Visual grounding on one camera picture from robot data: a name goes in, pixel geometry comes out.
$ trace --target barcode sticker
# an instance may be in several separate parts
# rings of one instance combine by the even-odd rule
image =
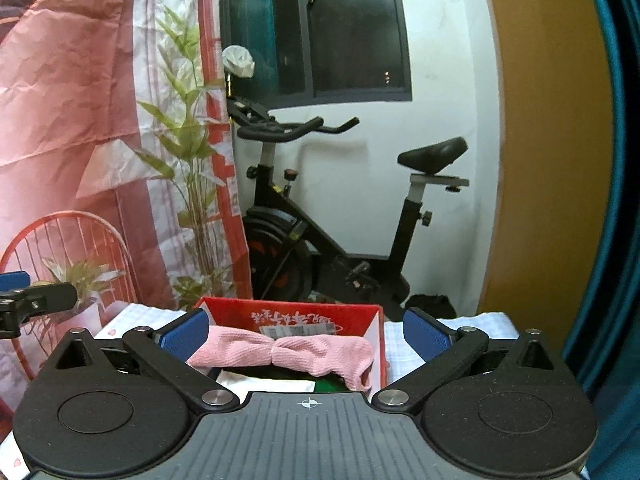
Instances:
[[[334,323],[315,323],[300,325],[272,325],[261,326],[260,333],[271,339],[281,337],[309,336],[309,335],[336,335]]]

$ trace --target brown wooden panel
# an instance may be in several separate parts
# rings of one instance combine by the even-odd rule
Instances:
[[[559,348],[596,256],[609,191],[609,65],[593,0],[492,0],[505,133],[480,312]]]

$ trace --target crosshair symbol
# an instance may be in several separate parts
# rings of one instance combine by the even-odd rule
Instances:
[[[305,399],[302,402],[299,402],[299,404],[302,404],[303,407],[310,410],[311,408],[316,407],[318,404],[322,404],[322,402],[318,402],[317,400],[309,397],[308,399]]]

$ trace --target pink knitted fabric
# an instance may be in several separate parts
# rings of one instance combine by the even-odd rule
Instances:
[[[274,364],[322,377],[334,372],[347,388],[367,392],[373,346],[362,337],[312,335],[273,340],[257,332],[210,326],[207,342],[189,359],[193,367],[240,367]]]

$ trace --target red box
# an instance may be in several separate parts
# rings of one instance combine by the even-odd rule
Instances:
[[[374,348],[369,396],[386,386],[384,315],[378,305],[202,298],[198,306],[209,314],[210,324],[220,326],[260,332],[261,327],[333,324],[337,335],[364,337]]]

